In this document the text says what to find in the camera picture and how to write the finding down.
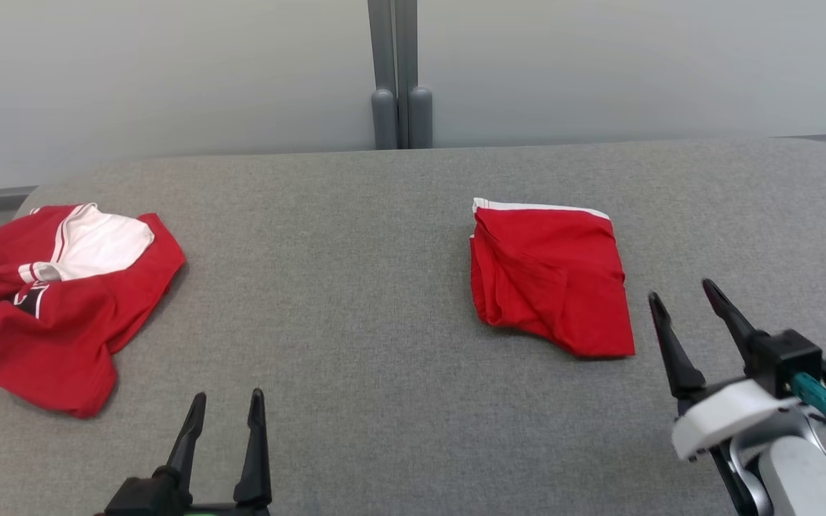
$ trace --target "white partition panel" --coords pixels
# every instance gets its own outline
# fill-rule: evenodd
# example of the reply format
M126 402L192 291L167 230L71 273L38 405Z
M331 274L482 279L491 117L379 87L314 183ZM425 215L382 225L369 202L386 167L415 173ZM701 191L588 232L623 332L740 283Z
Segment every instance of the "white partition panel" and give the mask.
M434 145L826 133L826 2L419 0Z
M350 0L0 2L0 188L105 161L374 149Z

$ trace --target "gray fabric surface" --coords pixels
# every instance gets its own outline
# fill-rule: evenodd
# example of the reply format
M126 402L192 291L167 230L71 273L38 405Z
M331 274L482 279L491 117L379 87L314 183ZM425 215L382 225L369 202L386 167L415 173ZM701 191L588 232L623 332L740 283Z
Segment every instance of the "gray fabric surface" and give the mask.
M576 360L484 326L471 198L611 216L637 355ZM273 514L731 514L680 462L646 294L708 379L740 358L699 287L826 350L826 144L715 140L141 161L45 186L22 212L155 211L189 260L76 421L0 389L0 514L101 510L163 463L209 396L197 500L230 500L266 392ZM822 438L826 443L826 431Z

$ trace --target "gray cylindrical hinge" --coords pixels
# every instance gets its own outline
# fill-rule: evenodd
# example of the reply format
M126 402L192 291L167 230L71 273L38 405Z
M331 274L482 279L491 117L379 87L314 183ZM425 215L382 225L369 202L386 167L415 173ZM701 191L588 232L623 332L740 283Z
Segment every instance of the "gray cylindrical hinge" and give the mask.
M423 86L409 96L410 149L432 149L432 92Z
M397 99L386 89L371 94L371 119L374 121L374 147L378 151L397 149Z

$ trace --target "folded red cloth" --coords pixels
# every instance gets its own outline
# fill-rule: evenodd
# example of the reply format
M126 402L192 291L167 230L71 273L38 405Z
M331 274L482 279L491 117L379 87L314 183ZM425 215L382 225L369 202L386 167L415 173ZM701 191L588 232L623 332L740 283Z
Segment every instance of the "folded red cloth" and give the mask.
M0 226L0 386L50 411L94 416L117 381L111 356L183 264L153 213L46 206Z
M473 199L471 290L480 320L577 356L634 355L610 218L594 209Z

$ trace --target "red cloth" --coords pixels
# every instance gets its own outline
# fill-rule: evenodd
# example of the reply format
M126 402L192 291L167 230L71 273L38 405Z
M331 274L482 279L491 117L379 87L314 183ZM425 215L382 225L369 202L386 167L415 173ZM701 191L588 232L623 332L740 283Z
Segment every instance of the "red cloth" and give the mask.
M475 208L471 288L480 320L540 335L577 356L634 355L607 216L498 206L504 209Z
M0 386L44 409L88 418L117 381L111 355L158 304L184 253L150 213L138 220L154 240L129 268L49 283L32 270L33 281L22 279L22 265L52 260L60 238L67 241L60 224L78 208L47 206L0 226Z

